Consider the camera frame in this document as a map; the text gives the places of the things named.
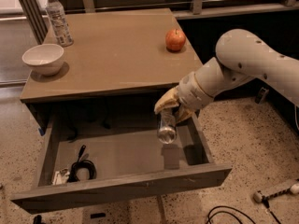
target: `wooden tabletop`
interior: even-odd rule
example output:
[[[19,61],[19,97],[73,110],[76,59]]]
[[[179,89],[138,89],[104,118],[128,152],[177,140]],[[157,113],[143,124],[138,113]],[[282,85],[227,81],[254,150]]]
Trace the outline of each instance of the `wooden tabletop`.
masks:
[[[179,28],[168,9],[68,15],[74,44],[64,48],[64,66],[55,76],[32,72],[24,103],[40,103],[171,87],[202,63],[187,40],[170,52],[165,35]],[[55,43],[52,30],[45,43]]]

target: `drawer front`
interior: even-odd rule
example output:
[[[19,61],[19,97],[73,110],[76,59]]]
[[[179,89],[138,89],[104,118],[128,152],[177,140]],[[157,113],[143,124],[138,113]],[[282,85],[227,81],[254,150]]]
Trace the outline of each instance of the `drawer front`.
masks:
[[[157,139],[157,95],[126,95],[61,103],[54,109],[31,190],[11,201],[31,214],[204,189],[221,185],[232,167],[215,164],[197,117],[177,126],[174,144]],[[52,185],[86,146],[93,180]]]

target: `floor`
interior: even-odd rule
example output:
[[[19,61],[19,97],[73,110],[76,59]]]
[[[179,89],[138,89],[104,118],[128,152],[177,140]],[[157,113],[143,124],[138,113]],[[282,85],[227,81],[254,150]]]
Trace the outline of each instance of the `floor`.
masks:
[[[23,31],[30,36],[28,29]],[[33,44],[32,40],[24,41],[25,47]],[[17,44],[10,45],[5,51],[11,54],[14,50],[12,59],[16,61],[22,54],[17,50],[18,47]],[[14,68],[9,79],[26,78],[29,71],[21,67]],[[10,74],[1,67],[1,74],[4,73]],[[22,87],[0,89],[0,183],[3,185],[0,189],[1,224],[29,224],[33,223],[35,217],[9,199],[12,193],[31,188],[44,142],[37,130],[36,121],[19,100],[21,90]],[[257,105],[254,97],[214,102],[201,111],[199,122],[214,161],[233,165],[232,172],[220,187],[51,212],[42,214],[43,222],[203,224],[213,207],[228,205],[245,212],[255,223],[276,223],[262,204],[252,200],[252,194],[259,189],[299,177],[298,135],[271,104],[264,102]],[[270,201],[272,212],[283,224],[298,223],[298,205],[299,195],[284,194]],[[94,213],[106,216],[91,219]],[[243,223],[252,223],[234,213]],[[218,214],[213,220],[213,223],[237,223],[225,213]]]

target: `finger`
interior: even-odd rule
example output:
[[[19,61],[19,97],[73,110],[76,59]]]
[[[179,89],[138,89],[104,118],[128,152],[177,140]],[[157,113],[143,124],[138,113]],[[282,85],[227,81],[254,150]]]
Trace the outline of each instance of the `finger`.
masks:
[[[178,102],[178,90],[177,87],[170,89],[166,92],[156,103],[154,111],[155,114],[159,114],[166,108],[173,108],[179,106]]]
[[[184,105],[181,105],[179,110],[175,113],[176,123],[180,123],[192,116],[194,114],[194,110],[190,110],[186,108]]]

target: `plastic bottle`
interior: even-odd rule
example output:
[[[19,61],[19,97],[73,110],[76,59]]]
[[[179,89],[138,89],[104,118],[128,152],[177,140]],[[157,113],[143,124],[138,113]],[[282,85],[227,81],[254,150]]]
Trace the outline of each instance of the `plastic bottle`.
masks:
[[[74,40],[69,33],[63,5],[58,0],[47,0],[46,12],[58,44],[62,47],[72,45]]]
[[[157,136],[163,144],[171,144],[177,138],[176,119],[171,109],[161,111]]]

